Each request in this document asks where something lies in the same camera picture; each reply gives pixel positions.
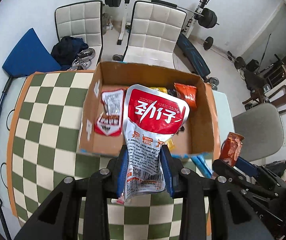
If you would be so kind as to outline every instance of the cardboard box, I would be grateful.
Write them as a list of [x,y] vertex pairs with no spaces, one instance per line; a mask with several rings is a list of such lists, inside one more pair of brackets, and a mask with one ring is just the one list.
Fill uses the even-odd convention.
[[126,144],[123,133],[112,137],[94,132],[94,124],[103,112],[101,93],[134,84],[146,87],[174,88],[174,83],[196,86],[197,110],[190,111],[184,124],[185,131],[174,135],[172,140],[176,155],[213,153],[214,135],[212,116],[206,97],[206,88],[201,77],[158,66],[136,63],[100,62],[93,75],[83,105],[83,116],[79,135],[79,152],[118,156],[122,145]]

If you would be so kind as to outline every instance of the qr code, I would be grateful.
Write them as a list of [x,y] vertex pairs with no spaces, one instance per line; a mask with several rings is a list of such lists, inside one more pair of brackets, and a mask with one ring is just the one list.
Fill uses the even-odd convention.
[[133,167],[133,176],[140,178],[141,177],[141,169]]

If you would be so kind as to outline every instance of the red and white snack packet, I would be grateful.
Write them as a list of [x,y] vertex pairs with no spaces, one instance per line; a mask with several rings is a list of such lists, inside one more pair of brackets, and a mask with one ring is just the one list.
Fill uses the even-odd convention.
[[129,156],[125,200],[164,190],[160,149],[185,123],[189,111],[179,98],[141,85],[128,88],[123,113]]
[[122,132],[124,90],[102,92],[104,113],[96,121],[94,131],[106,136],[118,136]]

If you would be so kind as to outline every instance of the barbell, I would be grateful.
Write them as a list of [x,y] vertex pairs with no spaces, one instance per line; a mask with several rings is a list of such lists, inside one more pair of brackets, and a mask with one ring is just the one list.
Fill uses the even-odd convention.
[[[108,5],[109,7],[119,7],[120,4],[121,4],[121,1],[122,0],[104,0],[104,3],[106,5]],[[148,1],[162,3],[162,4],[165,4],[165,5],[174,7],[174,8],[180,8],[180,9],[183,9],[185,11],[192,12],[195,15],[199,16],[199,19],[198,19],[199,25],[204,27],[204,28],[206,28],[206,29],[213,28],[216,24],[219,25],[217,23],[217,16],[216,16],[216,14],[212,10],[210,10],[208,8],[204,8],[202,13],[198,13],[198,12],[191,11],[189,9],[177,6],[174,3],[169,3],[169,2],[165,2],[165,1],[161,1],[161,0],[148,0]]]

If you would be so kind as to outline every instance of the black bag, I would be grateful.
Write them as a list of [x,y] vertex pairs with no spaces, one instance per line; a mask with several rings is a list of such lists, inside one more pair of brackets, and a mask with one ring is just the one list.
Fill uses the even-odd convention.
[[65,36],[53,46],[51,56],[61,65],[61,70],[67,70],[72,66],[76,55],[87,48],[89,46],[81,38]]

